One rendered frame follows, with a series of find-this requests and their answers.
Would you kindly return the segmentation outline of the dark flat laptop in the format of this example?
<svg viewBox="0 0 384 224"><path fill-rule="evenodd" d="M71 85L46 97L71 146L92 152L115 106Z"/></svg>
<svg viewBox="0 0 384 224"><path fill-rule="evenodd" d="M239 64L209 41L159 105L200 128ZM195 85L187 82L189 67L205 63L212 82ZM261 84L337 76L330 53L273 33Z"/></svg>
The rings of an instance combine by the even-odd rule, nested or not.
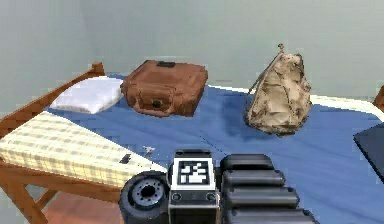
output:
<svg viewBox="0 0 384 224"><path fill-rule="evenodd" d="M384 184L384 122L355 134L354 142Z"/></svg>

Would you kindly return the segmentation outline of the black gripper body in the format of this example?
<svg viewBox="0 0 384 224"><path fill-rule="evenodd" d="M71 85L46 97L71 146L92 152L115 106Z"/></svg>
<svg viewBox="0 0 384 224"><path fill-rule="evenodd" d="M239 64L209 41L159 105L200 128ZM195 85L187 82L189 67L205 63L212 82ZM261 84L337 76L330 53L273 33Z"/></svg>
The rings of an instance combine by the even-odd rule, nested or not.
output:
<svg viewBox="0 0 384 224"><path fill-rule="evenodd" d="M124 224L169 224L169 186L161 171L144 171L128 180L120 193Z"/></svg>

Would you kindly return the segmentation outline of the wooden bed with blue cover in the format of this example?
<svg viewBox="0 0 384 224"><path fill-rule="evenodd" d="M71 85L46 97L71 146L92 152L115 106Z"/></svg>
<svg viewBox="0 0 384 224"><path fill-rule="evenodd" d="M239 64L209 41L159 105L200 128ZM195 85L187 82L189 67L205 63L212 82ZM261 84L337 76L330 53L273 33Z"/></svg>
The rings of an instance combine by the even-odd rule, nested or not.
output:
<svg viewBox="0 0 384 224"><path fill-rule="evenodd" d="M99 76L107 75L94 64L0 120L0 188L29 224L114 224L103 210L91 222L50 221L44 207L63 192L119 208L129 179L167 171L179 149L209 150L216 165L229 154L264 154L296 190L299 206L320 224L384 224L384 184L354 142L355 134L384 122L378 109L356 100L314 98L305 124L279 137L245 124L244 93L207 83L192 117L141 114L124 97L96 114L50 108L69 87ZM155 148L150 157L143 146ZM126 154L129 163L119 163Z"/></svg>

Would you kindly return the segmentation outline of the white pillow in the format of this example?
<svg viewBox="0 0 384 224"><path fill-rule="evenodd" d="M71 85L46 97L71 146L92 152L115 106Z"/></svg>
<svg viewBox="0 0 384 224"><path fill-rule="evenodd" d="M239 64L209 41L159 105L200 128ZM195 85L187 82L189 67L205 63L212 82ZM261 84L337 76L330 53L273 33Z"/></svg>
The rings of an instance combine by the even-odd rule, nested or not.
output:
<svg viewBox="0 0 384 224"><path fill-rule="evenodd" d="M85 79L63 91L50 108L86 114L102 112L122 99L122 83L121 79L107 76Z"/></svg>

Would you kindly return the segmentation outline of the brown leather suitcase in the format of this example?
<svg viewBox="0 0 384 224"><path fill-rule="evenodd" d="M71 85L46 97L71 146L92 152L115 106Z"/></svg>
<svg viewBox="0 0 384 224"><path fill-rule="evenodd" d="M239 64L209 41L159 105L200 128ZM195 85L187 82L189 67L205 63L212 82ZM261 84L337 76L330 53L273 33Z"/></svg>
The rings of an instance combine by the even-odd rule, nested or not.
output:
<svg viewBox="0 0 384 224"><path fill-rule="evenodd" d="M127 104L157 117L192 117L203 95L208 71L190 63L146 60L121 84Z"/></svg>

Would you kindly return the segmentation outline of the beige canvas backpack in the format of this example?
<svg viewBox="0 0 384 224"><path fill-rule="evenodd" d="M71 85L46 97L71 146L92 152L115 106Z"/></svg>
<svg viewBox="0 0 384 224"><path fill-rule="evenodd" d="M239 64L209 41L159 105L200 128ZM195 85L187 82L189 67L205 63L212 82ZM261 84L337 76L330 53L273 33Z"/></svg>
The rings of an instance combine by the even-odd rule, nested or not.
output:
<svg viewBox="0 0 384 224"><path fill-rule="evenodd" d="M306 79L300 54L286 54L284 44L279 53L249 88L250 102L245 102L244 122L267 134L289 136L307 121L312 107L311 86Z"/></svg>

